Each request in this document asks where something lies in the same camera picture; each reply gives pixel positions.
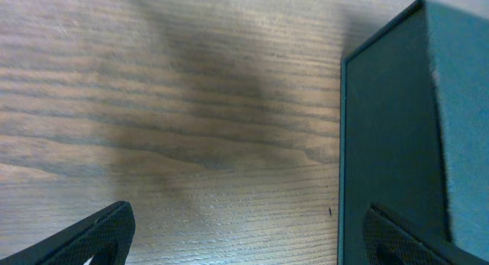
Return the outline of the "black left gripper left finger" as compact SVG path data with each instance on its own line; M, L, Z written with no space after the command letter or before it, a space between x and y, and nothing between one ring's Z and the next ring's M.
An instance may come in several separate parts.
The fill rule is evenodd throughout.
M127 259L134 233L131 204L118 201L2 259L1 265L122 265Z

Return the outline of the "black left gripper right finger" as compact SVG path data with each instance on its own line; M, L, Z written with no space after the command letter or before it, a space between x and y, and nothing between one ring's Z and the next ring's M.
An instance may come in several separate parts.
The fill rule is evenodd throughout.
M362 223L368 263L374 265L488 265L388 209L371 205Z

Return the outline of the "black gift box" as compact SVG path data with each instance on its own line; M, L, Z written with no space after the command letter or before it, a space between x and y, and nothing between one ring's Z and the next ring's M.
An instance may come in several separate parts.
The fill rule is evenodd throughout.
M371 205L488 261L488 21L415 0L342 59L340 264Z

